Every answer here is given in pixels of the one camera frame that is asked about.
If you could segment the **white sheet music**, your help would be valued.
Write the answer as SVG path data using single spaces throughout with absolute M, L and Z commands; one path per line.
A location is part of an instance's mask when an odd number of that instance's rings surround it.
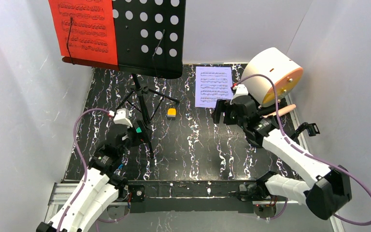
M 195 81 L 195 106 L 214 108 L 217 100 L 230 100 L 233 97 L 230 67 L 198 66 Z

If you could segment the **pink-headed microphone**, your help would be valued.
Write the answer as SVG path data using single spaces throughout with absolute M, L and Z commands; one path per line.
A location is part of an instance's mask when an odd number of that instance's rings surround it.
M 279 115 L 279 116 L 283 116 L 283 115 L 285 115 L 285 114 L 287 114 L 287 113 L 290 113 L 291 111 L 293 111 L 294 109 L 296 109 L 296 105 L 295 104 L 291 104 L 291 105 L 288 105 L 288 106 L 286 106 L 286 107 L 284 107 L 284 108 L 281 108 L 281 109 L 279 109 L 278 111 L 276 111 L 276 112 L 273 112 L 273 113 L 271 113 L 271 114 L 268 114 L 268 115 L 265 115 L 265 116 L 263 116 L 263 118 L 268 118 L 268 117 L 271 117 L 271 116 L 277 116 L 277 114 Z

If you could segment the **black music stand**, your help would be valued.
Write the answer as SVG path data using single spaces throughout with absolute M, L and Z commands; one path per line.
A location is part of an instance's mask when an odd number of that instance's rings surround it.
M 134 87 L 121 101 L 122 109 L 128 98 L 135 93 L 138 111 L 146 124 L 153 118 L 149 115 L 144 96 L 149 93 L 169 99 L 176 104 L 179 100 L 142 86 L 138 75 L 163 79 L 177 79 L 183 72 L 183 45 L 185 30 L 186 1 L 184 0 L 117 0 L 112 3 L 115 10 L 130 11 L 132 19 L 118 18 L 114 21 L 117 32 L 118 69 L 131 74 Z

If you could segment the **red sheet music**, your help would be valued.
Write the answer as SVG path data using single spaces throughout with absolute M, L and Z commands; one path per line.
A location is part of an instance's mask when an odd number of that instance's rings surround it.
M 50 0 L 60 55 L 117 65 L 111 0 Z

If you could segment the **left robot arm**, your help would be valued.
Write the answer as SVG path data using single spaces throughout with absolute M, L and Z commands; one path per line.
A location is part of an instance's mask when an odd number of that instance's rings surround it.
M 128 180 L 115 171 L 123 165 L 127 152 L 141 144 L 151 144 L 152 130 L 142 120 L 135 126 L 114 122 L 89 162 L 86 175 L 62 208 L 38 232 L 86 232 L 115 201 Z

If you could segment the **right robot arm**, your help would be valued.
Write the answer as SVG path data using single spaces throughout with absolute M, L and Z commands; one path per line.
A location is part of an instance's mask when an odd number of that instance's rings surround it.
M 255 101 L 239 96 L 233 101 L 217 100 L 212 118 L 215 124 L 222 119 L 226 125 L 237 125 L 246 140 L 255 147 L 266 149 L 296 171 L 301 181 L 265 174 L 258 180 L 258 188 L 268 195 L 283 196 L 307 205 L 318 218 L 327 220 L 352 199 L 350 178 L 343 167 L 321 163 L 307 150 L 282 133 L 275 116 L 259 115 Z

